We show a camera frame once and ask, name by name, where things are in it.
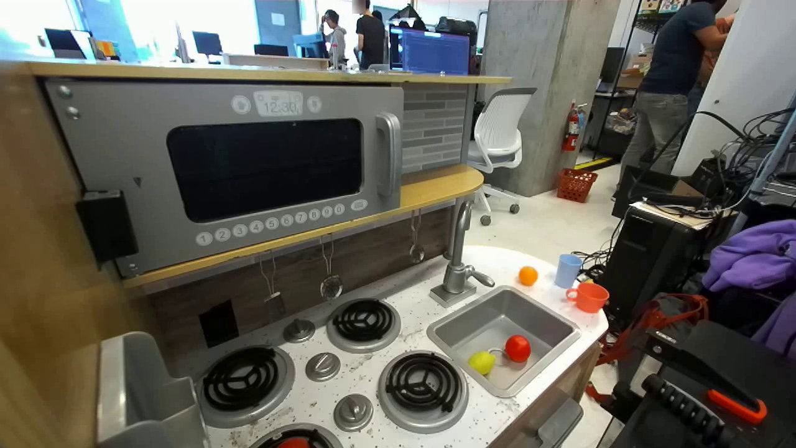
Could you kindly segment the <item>grey toy microwave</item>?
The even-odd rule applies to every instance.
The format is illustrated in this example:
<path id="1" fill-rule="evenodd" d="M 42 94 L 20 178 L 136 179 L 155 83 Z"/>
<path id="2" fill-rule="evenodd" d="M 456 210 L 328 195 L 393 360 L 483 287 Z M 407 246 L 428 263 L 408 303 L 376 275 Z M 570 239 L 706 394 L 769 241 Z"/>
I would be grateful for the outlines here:
<path id="1" fill-rule="evenodd" d="M 143 277 L 400 205 L 399 87 L 51 80 L 85 188 L 117 191 Z"/>

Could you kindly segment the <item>blue monitor screen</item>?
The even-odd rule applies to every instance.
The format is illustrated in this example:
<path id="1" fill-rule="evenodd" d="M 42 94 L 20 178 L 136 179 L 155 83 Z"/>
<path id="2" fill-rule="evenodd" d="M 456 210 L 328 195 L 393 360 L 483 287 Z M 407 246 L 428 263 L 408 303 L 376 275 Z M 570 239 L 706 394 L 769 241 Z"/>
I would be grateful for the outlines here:
<path id="1" fill-rule="evenodd" d="M 417 33 L 400 36 L 400 68 L 422 76 L 465 76 L 471 41 L 460 36 Z"/>

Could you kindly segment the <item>black stove burner back right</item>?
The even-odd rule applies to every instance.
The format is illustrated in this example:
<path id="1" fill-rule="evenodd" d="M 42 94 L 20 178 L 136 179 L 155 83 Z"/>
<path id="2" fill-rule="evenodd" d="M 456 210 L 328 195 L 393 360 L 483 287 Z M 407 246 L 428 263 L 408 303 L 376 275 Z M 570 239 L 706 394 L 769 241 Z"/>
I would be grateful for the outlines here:
<path id="1" fill-rule="evenodd" d="M 399 339 L 400 316 L 390 303 L 358 300 L 331 314 L 327 333 L 341 351 L 371 354 Z"/>

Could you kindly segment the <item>black stove burner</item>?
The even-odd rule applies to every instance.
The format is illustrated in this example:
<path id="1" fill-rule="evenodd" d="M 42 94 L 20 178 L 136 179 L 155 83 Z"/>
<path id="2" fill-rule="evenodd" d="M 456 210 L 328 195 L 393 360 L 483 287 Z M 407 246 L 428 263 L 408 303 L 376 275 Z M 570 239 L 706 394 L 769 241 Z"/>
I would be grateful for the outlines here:
<path id="1" fill-rule="evenodd" d="M 281 349 L 246 346 L 213 364 L 198 383 L 204 420 L 237 428 L 272 414 L 290 397 L 293 360 Z"/>
<path id="2" fill-rule="evenodd" d="M 390 303 L 358 300 L 331 314 L 327 333 L 341 351 L 371 354 L 399 339 L 400 316 Z"/>
<path id="3" fill-rule="evenodd" d="M 443 356 L 414 351 L 382 372 L 376 397 L 397 426 L 414 434 L 440 434 L 463 418 L 471 388 Z"/>

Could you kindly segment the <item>black stove burner back left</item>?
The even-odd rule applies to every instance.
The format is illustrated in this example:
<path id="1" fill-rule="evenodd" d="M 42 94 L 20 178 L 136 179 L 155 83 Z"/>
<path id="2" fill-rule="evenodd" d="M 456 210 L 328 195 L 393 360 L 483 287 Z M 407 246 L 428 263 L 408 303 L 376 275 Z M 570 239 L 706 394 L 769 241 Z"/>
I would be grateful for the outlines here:
<path id="1" fill-rule="evenodd" d="M 281 349 L 246 346 L 213 364 L 198 383 L 204 420 L 237 428 L 272 414 L 290 397 L 293 360 Z"/>

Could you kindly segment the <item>yellow toy lemon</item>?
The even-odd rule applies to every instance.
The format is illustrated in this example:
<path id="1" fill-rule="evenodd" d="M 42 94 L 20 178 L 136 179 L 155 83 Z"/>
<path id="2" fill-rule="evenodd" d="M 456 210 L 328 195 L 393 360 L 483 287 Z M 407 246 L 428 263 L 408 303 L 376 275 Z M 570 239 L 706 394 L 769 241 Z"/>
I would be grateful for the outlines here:
<path id="1" fill-rule="evenodd" d="M 469 359 L 469 367 L 481 374 L 481 375 L 489 375 L 499 364 L 499 356 L 494 351 L 475 351 L 471 359 Z"/>

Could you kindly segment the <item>red basket on floor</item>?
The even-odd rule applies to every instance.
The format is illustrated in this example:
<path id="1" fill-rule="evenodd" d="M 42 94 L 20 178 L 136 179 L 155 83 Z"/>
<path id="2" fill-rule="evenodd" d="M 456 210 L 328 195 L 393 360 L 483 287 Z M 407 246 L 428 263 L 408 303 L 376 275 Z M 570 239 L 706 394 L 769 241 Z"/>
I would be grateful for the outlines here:
<path id="1" fill-rule="evenodd" d="M 558 174 L 558 197 L 570 201 L 587 201 L 598 174 L 591 169 L 563 169 Z"/>

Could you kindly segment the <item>orange toy fruit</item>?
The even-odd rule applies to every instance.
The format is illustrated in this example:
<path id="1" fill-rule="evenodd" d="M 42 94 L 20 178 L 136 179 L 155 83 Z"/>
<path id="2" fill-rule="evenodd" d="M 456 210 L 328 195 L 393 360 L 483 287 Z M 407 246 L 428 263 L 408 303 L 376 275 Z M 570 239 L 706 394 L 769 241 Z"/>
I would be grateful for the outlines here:
<path id="1" fill-rule="evenodd" d="M 537 280 L 541 280 L 541 272 L 537 272 L 536 266 L 524 266 L 524 270 L 517 272 L 521 287 L 536 287 Z"/>

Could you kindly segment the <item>purple cloth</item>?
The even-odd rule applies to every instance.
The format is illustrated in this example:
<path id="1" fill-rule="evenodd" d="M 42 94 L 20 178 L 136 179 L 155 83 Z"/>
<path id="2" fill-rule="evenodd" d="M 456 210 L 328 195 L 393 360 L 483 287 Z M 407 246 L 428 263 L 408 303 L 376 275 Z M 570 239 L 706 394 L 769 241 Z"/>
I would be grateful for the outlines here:
<path id="1" fill-rule="evenodd" d="M 710 256 L 703 283 L 710 291 L 771 290 L 796 277 L 796 220 L 750 226 Z"/>

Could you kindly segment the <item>red toy tomato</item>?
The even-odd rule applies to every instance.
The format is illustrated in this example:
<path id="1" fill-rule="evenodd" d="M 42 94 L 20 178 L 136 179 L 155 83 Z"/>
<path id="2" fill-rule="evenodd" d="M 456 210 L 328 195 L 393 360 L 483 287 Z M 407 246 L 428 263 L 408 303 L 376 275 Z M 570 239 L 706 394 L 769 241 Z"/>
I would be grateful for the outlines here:
<path id="1" fill-rule="evenodd" d="M 512 364 L 525 364 L 532 354 L 532 343 L 524 333 L 512 333 L 502 349 L 506 359 Z"/>

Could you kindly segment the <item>white office chair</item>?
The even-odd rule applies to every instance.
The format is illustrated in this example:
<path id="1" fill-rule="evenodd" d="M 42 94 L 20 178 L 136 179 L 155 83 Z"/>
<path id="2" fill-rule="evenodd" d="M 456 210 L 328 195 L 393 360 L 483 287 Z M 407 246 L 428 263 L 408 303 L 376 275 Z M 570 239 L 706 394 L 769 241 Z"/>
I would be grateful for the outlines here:
<path id="1" fill-rule="evenodd" d="M 536 87 L 499 89 L 481 109 L 473 124 L 469 164 L 481 174 L 517 169 L 524 163 L 521 119 L 536 94 Z"/>

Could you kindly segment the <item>orange plastic mug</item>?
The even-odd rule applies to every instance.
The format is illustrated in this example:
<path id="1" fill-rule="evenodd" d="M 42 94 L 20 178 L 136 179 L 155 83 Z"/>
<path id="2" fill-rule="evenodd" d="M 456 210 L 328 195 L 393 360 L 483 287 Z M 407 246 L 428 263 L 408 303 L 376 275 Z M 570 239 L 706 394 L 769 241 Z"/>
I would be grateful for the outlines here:
<path id="1" fill-rule="evenodd" d="M 611 291 L 602 283 L 584 282 L 570 290 L 566 300 L 584 314 L 598 314 L 611 301 Z"/>

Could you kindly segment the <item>grey toy faucet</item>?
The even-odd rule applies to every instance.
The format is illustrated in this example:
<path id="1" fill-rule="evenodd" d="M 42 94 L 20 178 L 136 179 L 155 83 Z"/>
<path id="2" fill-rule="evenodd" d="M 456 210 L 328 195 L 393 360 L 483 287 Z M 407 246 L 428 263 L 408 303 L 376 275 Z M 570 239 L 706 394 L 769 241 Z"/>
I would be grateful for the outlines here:
<path id="1" fill-rule="evenodd" d="M 463 199 L 454 210 L 451 239 L 449 239 L 449 266 L 443 282 L 430 290 L 430 297 L 440 303 L 454 303 L 458 300 L 473 297 L 473 282 L 494 290 L 495 282 L 479 272 L 473 263 L 463 258 L 465 253 L 465 235 L 471 229 L 471 201 Z"/>

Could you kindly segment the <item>grey stove knob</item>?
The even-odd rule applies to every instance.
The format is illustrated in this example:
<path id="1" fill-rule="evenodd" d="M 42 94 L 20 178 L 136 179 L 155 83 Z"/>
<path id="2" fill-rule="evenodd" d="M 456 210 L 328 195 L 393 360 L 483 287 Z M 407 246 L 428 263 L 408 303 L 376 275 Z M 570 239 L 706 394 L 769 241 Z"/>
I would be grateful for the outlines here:
<path id="1" fill-rule="evenodd" d="M 374 418 L 374 403 L 363 394 L 343 397 L 333 409 L 333 420 L 341 431 L 363 431 Z"/>

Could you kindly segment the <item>red fire extinguisher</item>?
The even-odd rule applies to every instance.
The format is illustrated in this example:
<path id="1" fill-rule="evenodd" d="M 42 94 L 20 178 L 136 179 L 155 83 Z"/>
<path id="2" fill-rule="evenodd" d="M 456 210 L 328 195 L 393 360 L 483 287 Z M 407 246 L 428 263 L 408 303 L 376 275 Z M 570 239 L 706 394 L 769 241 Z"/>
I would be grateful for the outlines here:
<path id="1" fill-rule="evenodd" d="M 581 108 L 577 103 L 567 109 L 566 135 L 563 135 L 563 151 L 575 151 L 581 136 Z"/>

